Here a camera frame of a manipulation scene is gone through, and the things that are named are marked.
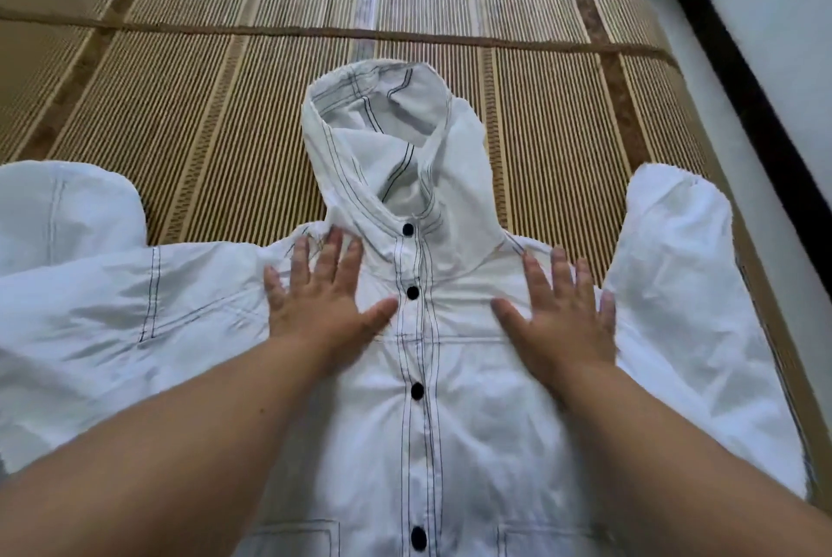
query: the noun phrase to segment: white wall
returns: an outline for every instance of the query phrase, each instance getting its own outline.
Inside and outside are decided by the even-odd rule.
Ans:
[[[832,204],[832,0],[712,0]]]

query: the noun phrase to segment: finger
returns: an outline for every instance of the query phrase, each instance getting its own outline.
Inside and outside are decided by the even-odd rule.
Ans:
[[[283,284],[280,282],[280,275],[269,264],[266,264],[263,268],[263,286],[265,287],[265,297],[269,301],[269,307],[273,311],[282,308],[283,301],[286,299],[286,290],[283,289]]]
[[[295,290],[309,283],[309,238],[301,235],[295,241],[292,253],[292,269],[289,274],[289,289]]]
[[[370,342],[390,323],[393,314],[399,309],[399,301],[396,298],[386,298],[361,315],[364,324],[364,341]]]
[[[504,298],[493,298],[491,300],[491,310],[516,349],[517,345],[523,342],[523,330],[528,322],[521,316],[515,306]]]
[[[580,258],[575,262],[575,291],[577,299],[587,310],[595,311],[595,284],[589,262]]]
[[[315,265],[315,274],[312,279],[319,283],[331,283],[335,278],[335,270],[338,268],[338,257],[341,255],[341,244],[344,243],[344,234],[338,227],[332,227],[326,237],[324,250],[318,256]]]
[[[575,292],[567,252],[559,246],[552,249],[552,289],[556,299],[569,298]]]
[[[338,264],[338,270],[335,272],[335,285],[348,294],[354,295],[359,287],[359,272],[363,256],[364,245],[358,237],[353,237],[344,259]]]
[[[612,292],[604,290],[601,293],[601,310],[598,311],[601,326],[611,335],[616,334],[616,298]]]
[[[523,272],[526,274],[528,297],[531,299],[532,310],[544,310],[553,304],[552,289],[543,274],[543,269],[537,259],[529,253],[523,252]]]

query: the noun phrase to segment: left hand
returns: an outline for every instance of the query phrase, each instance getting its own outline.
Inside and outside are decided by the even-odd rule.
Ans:
[[[310,274],[309,238],[299,237],[288,292],[275,268],[266,266],[264,271],[270,339],[297,342],[322,376],[354,363],[399,307],[397,299],[386,298],[363,313],[358,311],[355,290],[364,246],[353,238],[338,262],[343,241],[344,234],[333,228]]]

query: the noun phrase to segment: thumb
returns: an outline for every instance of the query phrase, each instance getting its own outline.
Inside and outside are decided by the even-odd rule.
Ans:
[[[491,310],[500,323],[500,326],[508,334],[512,344],[517,346],[523,338],[523,330],[526,326],[526,319],[521,316],[517,309],[504,298],[493,298]]]
[[[399,309],[399,301],[395,298],[386,298],[373,305],[361,315],[361,321],[366,332],[367,342],[373,340],[376,334],[383,331],[393,314]]]

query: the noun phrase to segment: floor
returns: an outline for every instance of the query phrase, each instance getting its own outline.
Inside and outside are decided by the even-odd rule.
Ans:
[[[650,0],[832,430],[832,302],[676,0]]]

